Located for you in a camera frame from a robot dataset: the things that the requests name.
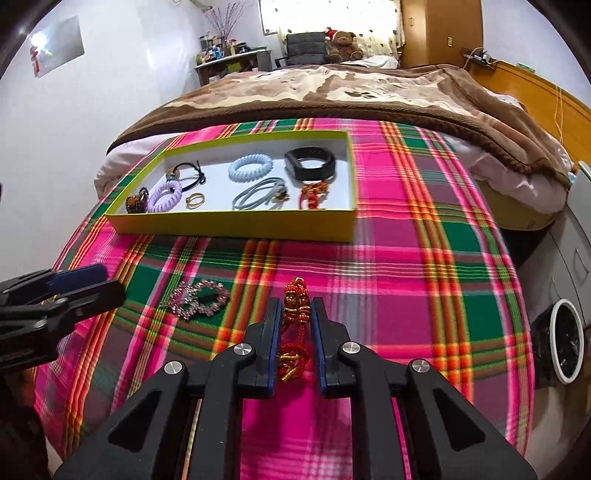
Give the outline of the black trash bin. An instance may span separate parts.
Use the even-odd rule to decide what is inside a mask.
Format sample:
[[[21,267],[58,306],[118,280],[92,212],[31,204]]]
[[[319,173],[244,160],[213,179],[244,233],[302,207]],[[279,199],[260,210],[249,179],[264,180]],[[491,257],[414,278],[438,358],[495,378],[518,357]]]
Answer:
[[[569,385],[578,377],[584,360],[584,325],[574,304],[560,299],[531,324],[535,388]]]

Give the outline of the teddy bear santa hat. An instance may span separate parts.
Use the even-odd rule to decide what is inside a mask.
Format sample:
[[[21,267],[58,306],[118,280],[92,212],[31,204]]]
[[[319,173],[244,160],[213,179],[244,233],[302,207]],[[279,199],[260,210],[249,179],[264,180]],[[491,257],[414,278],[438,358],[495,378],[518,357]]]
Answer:
[[[356,35],[353,32],[328,28],[325,31],[325,44],[327,44],[331,63],[363,59],[363,51],[356,42]]]

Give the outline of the cluttered desk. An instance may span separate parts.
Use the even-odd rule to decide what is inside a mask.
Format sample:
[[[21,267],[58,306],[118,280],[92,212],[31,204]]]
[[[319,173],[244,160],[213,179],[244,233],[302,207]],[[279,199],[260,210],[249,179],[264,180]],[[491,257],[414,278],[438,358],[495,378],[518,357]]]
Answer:
[[[195,68],[200,86],[205,86],[211,79],[222,78],[229,73],[242,73],[247,71],[269,72],[271,66],[271,52],[266,47],[247,48],[233,55],[219,58],[208,58],[199,63]]]

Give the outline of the dark grey chair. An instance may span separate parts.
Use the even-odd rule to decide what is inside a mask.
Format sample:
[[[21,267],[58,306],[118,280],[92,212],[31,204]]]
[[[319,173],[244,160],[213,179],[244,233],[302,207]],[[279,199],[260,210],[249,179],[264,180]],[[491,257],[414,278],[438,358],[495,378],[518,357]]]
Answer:
[[[286,53],[276,58],[276,68],[298,65],[325,65],[329,63],[327,40],[324,32],[287,34],[284,38]]]

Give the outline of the black smart band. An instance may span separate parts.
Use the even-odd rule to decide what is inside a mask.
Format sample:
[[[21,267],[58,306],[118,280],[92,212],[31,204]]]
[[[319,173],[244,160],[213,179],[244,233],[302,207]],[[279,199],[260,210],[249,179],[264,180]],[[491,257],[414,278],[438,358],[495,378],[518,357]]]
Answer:
[[[294,180],[325,181],[335,175],[335,154],[324,147],[301,147],[284,154],[284,167]]]

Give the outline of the floral curtain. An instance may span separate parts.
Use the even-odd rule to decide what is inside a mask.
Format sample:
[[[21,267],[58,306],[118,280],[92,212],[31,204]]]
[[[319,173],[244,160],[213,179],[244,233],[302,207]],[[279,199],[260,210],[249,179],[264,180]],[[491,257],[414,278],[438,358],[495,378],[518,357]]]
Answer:
[[[405,45],[400,1],[260,1],[263,33],[276,35],[287,50],[287,35],[331,30],[352,32],[367,56],[397,56]]]

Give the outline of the wooden headboard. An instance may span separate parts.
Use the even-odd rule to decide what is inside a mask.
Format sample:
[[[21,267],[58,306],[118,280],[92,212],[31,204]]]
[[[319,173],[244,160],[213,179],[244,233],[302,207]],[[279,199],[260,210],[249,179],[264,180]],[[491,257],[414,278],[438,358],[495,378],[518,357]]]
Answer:
[[[516,98],[561,141],[571,160],[590,165],[590,108],[552,82],[506,62],[494,67],[470,61],[468,71],[482,86]]]

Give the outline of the dried branch vase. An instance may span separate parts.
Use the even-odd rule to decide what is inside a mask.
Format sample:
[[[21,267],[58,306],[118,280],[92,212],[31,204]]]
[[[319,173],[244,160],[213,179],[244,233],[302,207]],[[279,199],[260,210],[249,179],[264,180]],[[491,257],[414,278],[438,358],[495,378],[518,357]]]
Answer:
[[[209,35],[218,40],[218,45],[224,54],[230,53],[231,35],[245,12],[245,6],[245,1],[231,1],[224,7],[211,7],[204,13],[211,27]]]

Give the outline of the brown fleece blanket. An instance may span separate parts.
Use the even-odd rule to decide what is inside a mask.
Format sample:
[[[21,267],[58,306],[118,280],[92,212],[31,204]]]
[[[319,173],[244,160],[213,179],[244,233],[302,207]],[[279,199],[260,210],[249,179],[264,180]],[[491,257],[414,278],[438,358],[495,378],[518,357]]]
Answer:
[[[380,120],[439,131],[481,147],[512,171],[570,184],[571,169],[558,145],[526,111],[449,64],[406,70],[308,65],[230,74],[157,107],[113,144],[222,124],[301,118]]]

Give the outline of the wall poster calendar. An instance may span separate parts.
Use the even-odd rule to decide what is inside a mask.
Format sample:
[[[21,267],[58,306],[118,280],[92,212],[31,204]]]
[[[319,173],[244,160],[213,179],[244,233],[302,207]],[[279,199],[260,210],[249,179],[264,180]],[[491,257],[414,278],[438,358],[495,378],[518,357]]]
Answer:
[[[54,23],[30,36],[34,76],[41,78],[85,53],[77,16]]]

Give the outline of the wooden wardrobe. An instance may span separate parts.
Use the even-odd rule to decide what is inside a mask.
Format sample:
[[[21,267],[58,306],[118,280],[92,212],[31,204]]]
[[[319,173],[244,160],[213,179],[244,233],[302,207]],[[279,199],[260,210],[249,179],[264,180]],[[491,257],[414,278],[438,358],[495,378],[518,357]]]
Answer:
[[[430,64],[462,67],[484,42],[480,0],[402,0],[402,68]]]

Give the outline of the yellow-green shallow box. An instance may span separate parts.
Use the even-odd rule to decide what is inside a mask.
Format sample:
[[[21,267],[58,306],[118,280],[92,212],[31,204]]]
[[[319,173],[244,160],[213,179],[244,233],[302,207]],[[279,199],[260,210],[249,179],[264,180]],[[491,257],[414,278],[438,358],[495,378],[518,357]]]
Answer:
[[[327,192],[318,194],[315,209],[301,199],[304,183],[284,167],[287,151],[310,146],[331,150],[337,160],[335,175]],[[250,182],[232,181],[229,166],[249,154],[268,155],[273,161],[270,173]],[[159,189],[173,168],[186,188],[176,205],[167,212],[127,212],[126,199],[141,188],[157,205],[166,203],[171,195]],[[188,210],[185,199],[195,192],[204,194],[205,202]],[[112,201],[106,217],[119,234],[349,242],[355,233],[356,206],[355,156],[348,133],[271,132],[167,146],[153,153]]]

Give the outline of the white nightstand drawers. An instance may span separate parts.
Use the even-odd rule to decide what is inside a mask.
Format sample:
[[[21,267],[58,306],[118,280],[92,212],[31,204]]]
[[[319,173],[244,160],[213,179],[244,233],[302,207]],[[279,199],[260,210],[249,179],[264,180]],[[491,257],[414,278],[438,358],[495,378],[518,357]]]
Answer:
[[[567,299],[590,326],[590,199],[590,166],[581,162],[564,209],[518,270],[530,321]]]

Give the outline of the pink plaid cloth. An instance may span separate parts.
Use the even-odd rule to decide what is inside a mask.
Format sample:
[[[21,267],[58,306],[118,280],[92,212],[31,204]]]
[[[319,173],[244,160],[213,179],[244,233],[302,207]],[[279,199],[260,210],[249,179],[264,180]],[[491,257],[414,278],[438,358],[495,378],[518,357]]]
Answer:
[[[355,156],[356,223],[349,242],[119,234],[106,210],[130,169],[81,223],[61,271],[94,264],[125,287],[117,309],[76,324],[36,374],[35,408],[63,462],[167,362],[211,361],[280,299],[276,390],[242,403],[237,479],[353,478],[349,399],[322,395],[311,301],[382,358],[431,363],[524,457],[533,402],[528,319],[512,260],[489,209],[447,137],[387,121],[304,119],[211,127],[187,146],[240,135],[344,131]],[[238,183],[273,161],[231,163]],[[167,212],[186,191],[176,168],[129,213]]]

